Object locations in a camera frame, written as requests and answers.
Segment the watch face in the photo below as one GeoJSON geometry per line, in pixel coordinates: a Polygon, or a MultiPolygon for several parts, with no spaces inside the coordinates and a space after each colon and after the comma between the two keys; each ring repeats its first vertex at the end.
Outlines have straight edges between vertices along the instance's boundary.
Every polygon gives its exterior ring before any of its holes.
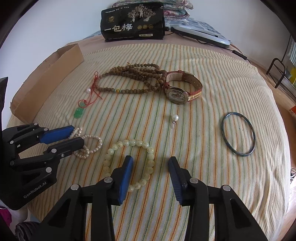
{"type": "Polygon", "coordinates": [[[188,101],[188,94],[177,87],[170,87],[166,90],[166,96],[175,104],[184,104],[188,101]]]}

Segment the yellow object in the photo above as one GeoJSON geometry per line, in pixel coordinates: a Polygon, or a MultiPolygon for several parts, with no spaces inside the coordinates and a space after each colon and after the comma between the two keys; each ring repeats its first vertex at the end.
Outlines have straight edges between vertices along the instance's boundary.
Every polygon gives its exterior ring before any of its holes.
{"type": "Polygon", "coordinates": [[[291,84],[294,85],[296,84],[296,68],[294,67],[292,70],[291,70],[291,78],[289,79],[291,84]]]}

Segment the pearl bracelet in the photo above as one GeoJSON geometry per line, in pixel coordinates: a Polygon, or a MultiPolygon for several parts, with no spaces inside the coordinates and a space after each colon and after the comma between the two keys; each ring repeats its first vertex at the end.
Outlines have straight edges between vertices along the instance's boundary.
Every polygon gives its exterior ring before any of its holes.
{"type": "Polygon", "coordinates": [[[141,140],[124,140],[123,142],[119,141],[116,144],[113,144],[110,149],[108,149],[107,154],[105,155],[105,160],[103,163],[103,177],[110,177],[110,160],[112,159],[112,155],[114,152],[123,146],[135,146],[143,147],[147,150],[147,167],[145,168],[145,172],[143,174],[142,179],[139,182],[134,183],[133,185],[128,186],[128,192],[132,192],[133,190],[138,190],[141,188],[141,186],[145,186],[147,184],[147,181],[150,179],[150,174],[153,173],[153,166],[154,166],[154,149],[152,147],[149,147],[148,142],[142,142],[141,140]]]}
{"type": "MultiPolygon", "coordinates": [[[[75,137],[80,137],[81,136],[81,133],[82,133],[82,127],[77,127],[73,130],[72,134],[69,136],[69,139],[72,139],[72,138],[75,138],[75,137]]],[[[85,155],[80,155],[78,154],[78,152],[74,151],[73,154],[75,156],[77,156],[78,158],[81,158],[81,159],[86,159],[89,157],[90,154],[93,154],[95,152],[97,152],[103,145],[102,143],[102,139],[98,136],[91,136],[91,135],[84,135],[82,136],[82,139],[85,139],[85,138],[93,138],[93,139],[97,139],[99,141],[99,144],[96,148],[94,148],[93,150],[89,150],[89,148],[84,145],[83,146],[83,149],[80,149],[81,152],[83,153],[86,153],[85,155]]]]}

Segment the wooden floor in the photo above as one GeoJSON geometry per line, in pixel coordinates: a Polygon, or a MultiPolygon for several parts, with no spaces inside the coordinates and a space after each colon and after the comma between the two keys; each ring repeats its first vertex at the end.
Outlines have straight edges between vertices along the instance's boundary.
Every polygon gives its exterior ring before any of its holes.
{"type": "MultiPolygon", "coordinates": [[[[279,108],[281,116],[283,118],[285,128],[287,131],[289,145],[290,145],[290,155],[291,155],[291,167],[296,167],[296,121],[292,118],[289,113],[289,109],[296,105],[296,103],[280,88],[274,88],[275,83],[270,76],[267,76],[266,71],[260,66],[252,63],[258,68],[259,73],[265,79],[267,85],[272,90],[274,99],[279,108]]],[[[276,241],[281,241],[285,236],[294,220],[296,219],[296,178],[290,185],[290,195],[289,195],[289,204],[285,220],[281,226],[281,231],[279,233],[276,241]]]]}

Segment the striped bedspread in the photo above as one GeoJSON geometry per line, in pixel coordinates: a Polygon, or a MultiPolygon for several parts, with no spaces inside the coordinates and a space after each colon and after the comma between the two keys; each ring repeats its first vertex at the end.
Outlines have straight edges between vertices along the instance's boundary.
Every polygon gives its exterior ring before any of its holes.
{"type": "MultiPolygon", "coordinates": [[[[44,103],[35,122],[50,129],[66,125],[83,127],[83,134],[103,139],[101,151],[80,160],[74,155],[61,160],[57,183],[36,197],[29,208],[42,220],[63,193],[74,183],[93,185],[102,179],[102,164],[113,143],[141,139],[155,149],[154,173],[146,186],[127,195],[120,207],[113,206],[116,240],[179,241],[186,231],[189,208],[176,201],[167,161],[176,156],[182,168],[205,184],[230,185],[251,211],[269,240],[277,237],[289,197],[290,153],[283,120],[271,90],[257,69],[249,63],[205,50],[173,44],[129,44],[97,50],[84,55],[85,61],[70,73],[44,103]],[[77,101],[87,99],[95,71],[104,73],[114,66],[156,63],[167,71],[184,70],[202,82],[201,96],[176,105],[163,93],[116,94],[103,92],[102,99],[74,119],[77,101]],[[233,154],[223,141],[222,117],[239,112],[252,123],[256,133],[255,151],[248,157],[233,154]],[[179,120],[172,129],[170,116],[179,120]]],[[[175,86],[192,86],[177,82],[175,86]]],[[[108,76],[101,87],[142,89],[140,81],[108,76]]],[[[12,118],[9,125],[21,124],[12,118]]],[[[226,121],[226,134],[235,149],[246,152],[251,132],[236,117],[226,121]]],[[[97,143],[87,143],[92,149],[97,143]]],[[[21,157],[40,155],[46,145],[37,145],[21,157]]],[[[141,179],[147,153],[124,147],[117,150],[111,168],[122,165],[126,155],[134,158],[132,183],[141,179]]],[[[90,210],[87,212],[86,240],[90,240],[90,210]]],[[[210,206],[210,240],[214,239],[214,209],[210,206]]]]}

